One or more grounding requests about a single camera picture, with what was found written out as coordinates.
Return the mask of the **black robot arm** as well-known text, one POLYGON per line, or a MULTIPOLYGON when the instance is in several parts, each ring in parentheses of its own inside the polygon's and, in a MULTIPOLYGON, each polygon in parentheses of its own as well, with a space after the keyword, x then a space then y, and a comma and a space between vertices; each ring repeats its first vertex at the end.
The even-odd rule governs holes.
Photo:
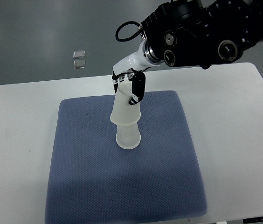
POLYGON ((144 71, 169 67, 233 63, 263 41, 263 0, 217 0, 203 7, 199 0, 163 3, 141 23, 139 49, 112 69, 114 89, 127 78, 132 83, 130 105, 144 97, 144 71))

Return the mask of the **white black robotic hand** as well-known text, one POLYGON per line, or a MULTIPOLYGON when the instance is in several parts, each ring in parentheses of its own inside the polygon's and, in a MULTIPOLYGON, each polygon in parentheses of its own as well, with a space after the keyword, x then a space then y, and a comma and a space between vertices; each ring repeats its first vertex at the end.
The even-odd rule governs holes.
POLYGON ((125 80, 127 74, 128 80, 131 80, 131 99, 129 105, 135 105, 143 100, 145 94, 145 82, 146 77, 142 71, 150 67, 158 67, 162 64, 162 60, 158 59, 152 51, 152 48, 148 40, 143 40, 139 46, 139 49, 123 58, 113 66, 113 87, 115 93, 118 89, 118 81, 122 82, 125 80))

